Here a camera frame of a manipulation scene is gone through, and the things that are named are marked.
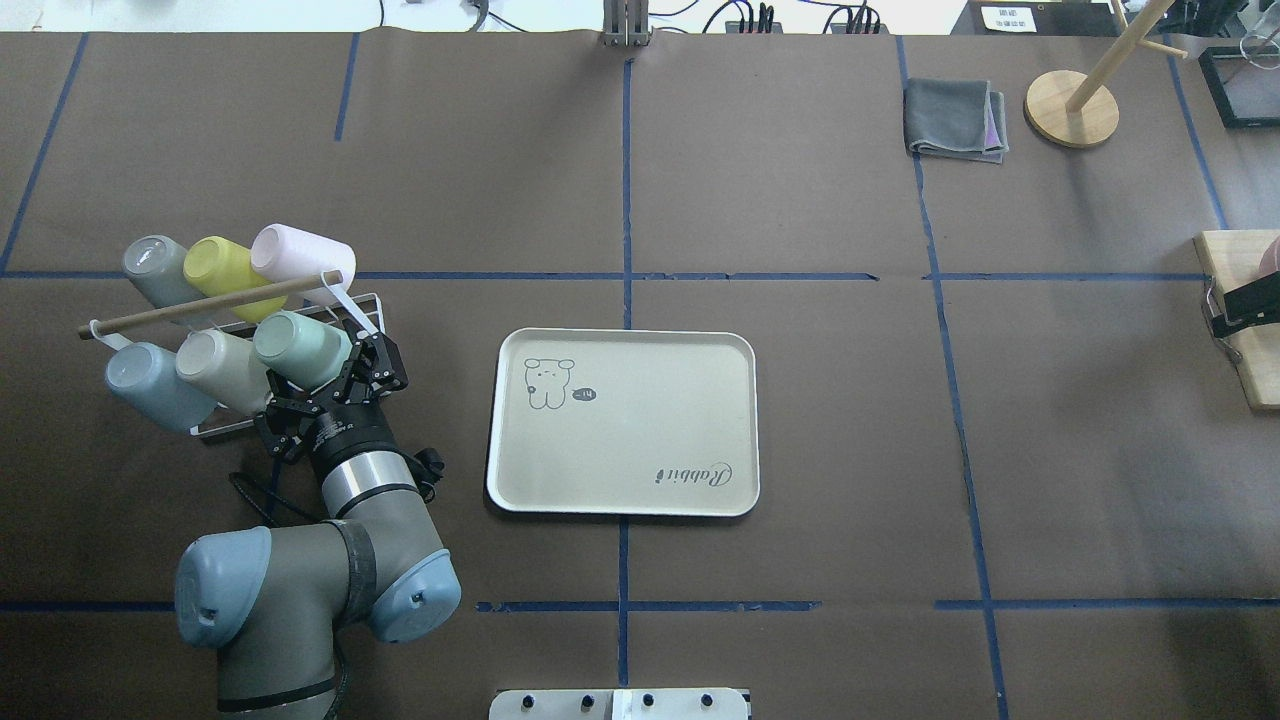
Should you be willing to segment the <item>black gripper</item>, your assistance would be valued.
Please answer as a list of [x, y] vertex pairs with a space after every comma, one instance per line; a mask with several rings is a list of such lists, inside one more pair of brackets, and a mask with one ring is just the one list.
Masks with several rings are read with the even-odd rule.
[[357, 323], [351, 319], [343, 320], [342, 328], [352, 348], [339, 377], [306, 391], [268, 370], [270, 395], [265, 409], [253, 415], [268, 455], [287, 465], [306, 457], [319, 484], [340, 464], [362, 454], [398, 451], [376, 398], [408, 386], [394, 341], [381, 332], [360, 338]]

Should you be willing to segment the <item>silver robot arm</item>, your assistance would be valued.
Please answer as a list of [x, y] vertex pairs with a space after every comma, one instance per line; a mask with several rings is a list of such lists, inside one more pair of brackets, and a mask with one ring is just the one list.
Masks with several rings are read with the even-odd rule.
[[220, 717], [334, 719], [349, 684], [340, 629], [411, 642], [460, 605], [428, 511], [444, 462], [403, 451], [380, 409], [407, 383], [384, 333], [279, 311], [256, 328], [253, 354], [269, 386], [262, 442], [284, 462], [308, 457], [326, 512], [195, 541], [175, 619], [187, 644], [216, 652]]

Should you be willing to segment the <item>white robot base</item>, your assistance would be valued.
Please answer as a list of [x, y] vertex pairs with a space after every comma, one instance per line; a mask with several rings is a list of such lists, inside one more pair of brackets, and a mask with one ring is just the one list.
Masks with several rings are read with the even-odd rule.
[[511, 689], [489, 719], [751, 719], [748, 691], [728, 687]]

